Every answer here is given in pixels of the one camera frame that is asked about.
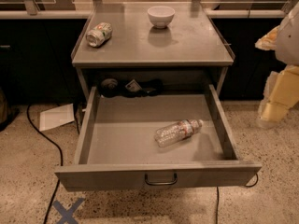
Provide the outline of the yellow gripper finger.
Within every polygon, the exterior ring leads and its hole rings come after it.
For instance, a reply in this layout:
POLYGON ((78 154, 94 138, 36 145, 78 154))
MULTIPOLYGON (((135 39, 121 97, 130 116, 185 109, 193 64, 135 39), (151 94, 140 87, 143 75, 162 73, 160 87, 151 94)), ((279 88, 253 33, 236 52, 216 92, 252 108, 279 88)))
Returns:
POLYGON ((259 38, 255 43, 255 47, 261 50, 275 50, 277 46, 278 26, 270 32, 259 38))
POLYGON ((257 124, 269 129, 279 124, 299 102, 299 66, 287 65, 281 72, 271 72, 263 90, 257 124))

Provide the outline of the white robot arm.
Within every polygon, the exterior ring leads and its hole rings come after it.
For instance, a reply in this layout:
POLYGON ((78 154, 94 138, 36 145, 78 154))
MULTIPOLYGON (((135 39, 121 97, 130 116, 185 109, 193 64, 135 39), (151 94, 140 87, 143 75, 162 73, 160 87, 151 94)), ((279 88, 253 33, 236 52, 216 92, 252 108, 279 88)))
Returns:
POLYGON ((277 60, 286 64, 281 72, 270 73, 259 105, 258 126, 269 129, 281 122, 299 102, 299 3, 279 26, 260 38, 255 47, 273 50, 277 60))

